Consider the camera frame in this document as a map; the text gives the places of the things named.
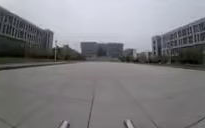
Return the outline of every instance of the facade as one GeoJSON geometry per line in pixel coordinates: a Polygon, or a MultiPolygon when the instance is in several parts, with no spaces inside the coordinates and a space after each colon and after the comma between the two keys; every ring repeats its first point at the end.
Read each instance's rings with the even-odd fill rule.
{"type": "Polygon", "coordinates": [[[122,43],[108,43],[107,44],[107,56],[112,58],[121,57],[123,54],[123,47],[122,43]]]}
{"type": "Polygon", "coordinates": [[[133,57],[133,59],[136,59],[136,58],[137,58],[136,49],[132,49],[132,48],[125,49],[124,52],[123,52],[123,55],[124,55],[125,57],[131,56],[131,57],[133,57]]]}
{"type": "Polygon", "coordinates": [[[96,42],[81,42],[81,51],[85,57],[97,56],[97,43],[96,42]]]}
{"type": "Polygon", "coordinates": [[[53,32],[41,29],[0,7],[0,47],[12,45],[8,44],[8,42],[16,42],[13,45],[17,49],[35,48],[52,50],[53,32]]]}
{"type": "Polygon", "coordinates": [[[107,56],[118,58],[122,56],[122,43],[81,42],[81,51],[85,57],[107,56]]]}
{"type": "Polygon", "coordinates": [[[107,56],[107,44],[105,43],[97,44],[97,56],[107,56]]]}
{"type": "Polygon", "coordinates": [[[176,56],[189,47],[205,51],[205,18],[161,35],[162,56],[176,56]]]}
{"type": "Polygon", "coordinates": [[[161,56],[161,36],[152,37],[152,54],[154,57],[161,56]]]}

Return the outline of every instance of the distant building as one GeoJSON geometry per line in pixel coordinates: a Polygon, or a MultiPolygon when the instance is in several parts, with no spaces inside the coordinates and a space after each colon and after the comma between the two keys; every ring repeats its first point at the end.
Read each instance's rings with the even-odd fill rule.
{"type": "Polygon", "coordinates": [[[23,53],[24,49],[33,48],[52,50],[53,35],[52,31],[41,29],[0,6],[0,53],[23,53]]]}
{"type": "Polygon", "coordinates": [[[105,43],[97,44],[97,56],[107,56],[107,44],[105,43]]]}
{"type": "Polygon", "coordinates": [[[82,55],[85,57],[97,56],[97,43],[96,42],[81,42],[82,55]]]}
{"type": "Polygon", "coordinates": [[[118,58],[122,56],[122,43],[81,42],[81,51],[85,57],[107,56],[118,58]]]}
{"type": "Polygon", "coordinates": [[[152,52],[154,57],[161,56],[161,36],[154,36],[152,38],[152,52]]]}
{"type": "Polygon", "coordinates": [[[136,49],[133,49],[133,48],[125,49],[124,52],[123,52],[123,55],[124,55],[125,57],[133,57],[133,59],[136,59],[136,58],[137,58],[136,49]]]}
{"type": "MultiPolygon", "coordinates": [[[[179,52],[185,48],[195,48],[203,52],[205,58],[205,17],[167,32],[161,37],[161,55],[178,56],[179,52]]],[[[157,47],[153,45],[153,52],[157,54],[157,47]]]]}
{"type": "Polygon", "coordinates": [[[118,58],[122,56],[124,45],[122,43],[108,43],[107,56],[118,58]]]}

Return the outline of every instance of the asphalt road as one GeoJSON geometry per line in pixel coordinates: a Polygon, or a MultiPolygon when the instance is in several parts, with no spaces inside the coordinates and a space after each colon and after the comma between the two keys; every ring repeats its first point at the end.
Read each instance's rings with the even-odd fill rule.
{"type": "Polygon", "coordinates": [[[0,71],[0,128],[123,128],[124,119],[205,128],[203,117],[205,71],[97,62],[0,71]]]}

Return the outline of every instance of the lamp post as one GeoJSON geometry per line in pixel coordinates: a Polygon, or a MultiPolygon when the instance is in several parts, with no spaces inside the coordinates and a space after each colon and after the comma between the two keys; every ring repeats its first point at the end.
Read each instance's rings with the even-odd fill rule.
{"type": "Polygon", "coordinates": [[[57,61],[57,40],[55,40],[55,58],[54,58],[54,61],[56,62],[57,61]]]}

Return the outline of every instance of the overcast sky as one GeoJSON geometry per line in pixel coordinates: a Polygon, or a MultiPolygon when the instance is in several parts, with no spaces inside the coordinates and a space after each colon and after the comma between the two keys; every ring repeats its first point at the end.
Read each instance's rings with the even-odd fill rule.
{"type": "Polygon", "coordinates": [[[59,45],[123,42],[151,50],[151,37],[205,17],[205,0],[0,0],[0,5],[54,31],[59,45]]]}

